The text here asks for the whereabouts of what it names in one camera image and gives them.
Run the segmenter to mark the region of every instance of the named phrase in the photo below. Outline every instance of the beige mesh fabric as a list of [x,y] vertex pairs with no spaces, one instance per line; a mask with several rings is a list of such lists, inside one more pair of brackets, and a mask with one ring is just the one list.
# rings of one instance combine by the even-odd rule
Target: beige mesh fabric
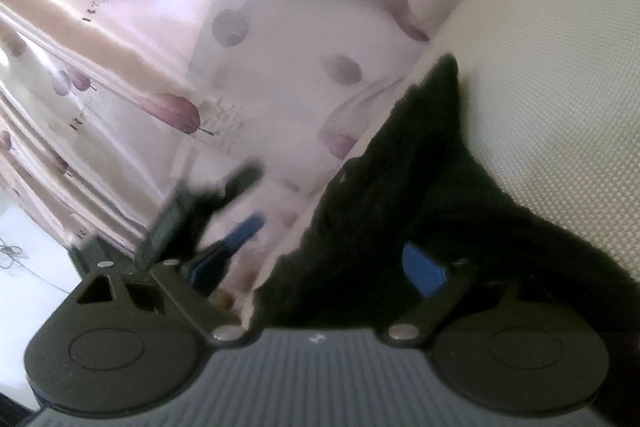
[[[518,203],[640,279],[640,0],[464,0],[407,86],[446,52],[460,64],[476,158]],[[297,246],[311,215],[257,285]],[[251,312],[249,304],[243,318]]]

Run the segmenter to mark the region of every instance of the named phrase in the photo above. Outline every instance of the string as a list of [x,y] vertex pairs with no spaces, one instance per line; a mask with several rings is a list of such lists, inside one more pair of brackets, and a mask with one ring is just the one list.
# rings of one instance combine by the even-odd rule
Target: string
[[22,248],[16,247],[14,245],[8,245],[5,242],[5,240],[2,237],[0,237],[0,260],[4,261],[4,263],[0,263],[1,269],[9,270],[14,264],[17,264],[22,268],[24,268],[25,270],[27,270],[27,272],[32,274],[34,277],[37,277],[41,281],[47,283],[49,286],[52,286],[56,290],[60,290],[62,293],[69,295],[69,292],[66,291],[65,289],[62,289],[60,286],[57,286],[50,281],[47,281],[46,279],[44,279],[44,277],[34,272],[31,268],[29,268],[28,266],[25,266],[24,263],[22,263],[22,261],[18,259],[18,257],[21,255],[22,255]]

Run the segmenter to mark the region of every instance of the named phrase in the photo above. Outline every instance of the silver screw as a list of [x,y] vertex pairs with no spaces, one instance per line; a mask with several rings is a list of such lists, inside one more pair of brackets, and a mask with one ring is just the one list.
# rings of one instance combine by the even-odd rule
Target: silver screw
[[244,337],[244,328],[232,324],[220,326],[213,331],[213,338],[220,342],[235,342]]
[[394,324],[388,334],[395,341],[412,341],[420,336],[420,330],[412,324]]

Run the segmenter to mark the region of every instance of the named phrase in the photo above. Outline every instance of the black fabric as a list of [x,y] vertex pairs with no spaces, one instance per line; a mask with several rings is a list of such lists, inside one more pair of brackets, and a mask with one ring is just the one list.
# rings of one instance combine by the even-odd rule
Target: black fabric
[[517,205],[463,143],[458,68],[447,55],[396,104],[360,158],[331,181],[300,248],[254,296],[253,327],[388,327],[419,302],[407,241],[441,261],[534,275],[609,347],[598,406],[640,425],[640,292],[603,251]]
[[15,427],[32,414],[33,411],[0,393],[0,427]]

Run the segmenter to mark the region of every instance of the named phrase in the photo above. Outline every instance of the white surface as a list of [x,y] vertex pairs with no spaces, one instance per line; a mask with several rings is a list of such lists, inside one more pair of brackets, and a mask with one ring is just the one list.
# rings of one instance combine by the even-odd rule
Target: white surface
[[[7,195],[0,194],[0,211],[7,199]],[[78,284],[78,274],[66,250],[13,203],[0,215],[0,237],[8,245],[21,247],[20,262],[44,279],[67,292]],[[2,254],[0,264],[7,265],[7,257]],[[66,294],[18,264],[0,269],[0,288],[0,392],[37,409],[24,376],[24,348]]]

